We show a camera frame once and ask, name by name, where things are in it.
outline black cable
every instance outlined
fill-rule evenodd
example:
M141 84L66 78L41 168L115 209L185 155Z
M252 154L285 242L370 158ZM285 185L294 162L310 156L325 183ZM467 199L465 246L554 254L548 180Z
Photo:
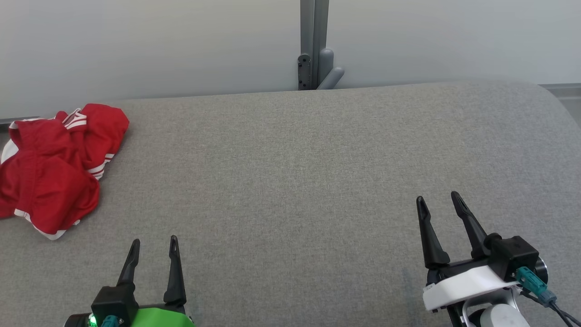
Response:
M537 302L537 303L539 303L539 304L541 304L541 305L542 305L541 301L539 301L539 299L538 299L538 298L536 298L536 297L534 297L534 296L530 295L530 293L529 293L529 292L522 292L522 293L521 293L521 295L522 295L522 296L524 296L524 297L526 297L526 298L529 298L529 299L531 299L531 300L533 300L533 301L535 301L535 302ZM572 321L572 322L573 322L575 325L577 325L577 326L581 327L581 321L579 321L579 320L575 319L575 317L573 317L572 315L570 315L570 314L568 314L567 312L565 312L565 311L563 311L563 310L559 309L558 307L557 307L557 308L553 308L553 306L551 306L550 308L551 308L553 311L555 311L557 314L559 314L559 312L560 312L560 313L562 313L562 314L563 314L565 317L569 318L569 319L570 319L570 320L571 320L571 321Z
M559 317L561 317L561 319L563 319L563 321L567 324L568 327L573 327L573 324L571 323L571 321L569 321L569 319L567 319L567 317L565 317L565 315L563 314L561 309L559 309L559 307L557 307L555 302L551 302L551 304L549 304L549 306L555 310L555 312L559 315Z

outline red and white jacket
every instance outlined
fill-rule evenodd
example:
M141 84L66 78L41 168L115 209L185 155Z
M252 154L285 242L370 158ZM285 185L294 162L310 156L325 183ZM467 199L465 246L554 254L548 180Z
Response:
M99 104L10 124L0 157L0 218L24 217L58 239L97 206L98 179L128 126L121 109Z

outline gray fabric surface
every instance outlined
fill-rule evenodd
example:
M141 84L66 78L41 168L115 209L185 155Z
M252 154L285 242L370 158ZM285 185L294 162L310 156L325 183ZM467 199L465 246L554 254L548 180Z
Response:
M469 258L450 191L521 235L581 316L581 129L541 87L469 82L111 102L130 129L99 207L58 241L0 221L6 326L61 326L141 239L135 296L162 302L171 234L197 326L449 326L425 312L415 198ZM531 326L560 326L525 298Z

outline teal connector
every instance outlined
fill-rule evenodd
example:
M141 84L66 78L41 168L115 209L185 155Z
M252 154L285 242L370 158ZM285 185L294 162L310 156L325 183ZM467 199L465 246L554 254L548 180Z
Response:
M541 304L547 308L551 303L557 302L557 296L547 289L547 284L535 275L527 267L520 267L517 269L516 274L517 281L527 290L535 294Z
M119 320L114 315L108 315L107 318L103 320L101 327L119 327Z

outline green led light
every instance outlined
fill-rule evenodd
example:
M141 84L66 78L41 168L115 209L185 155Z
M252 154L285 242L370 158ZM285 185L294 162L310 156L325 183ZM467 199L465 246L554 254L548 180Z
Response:
M95 318L95 316L93 314L89 315L89 327L99 327L97 326L97 318Z

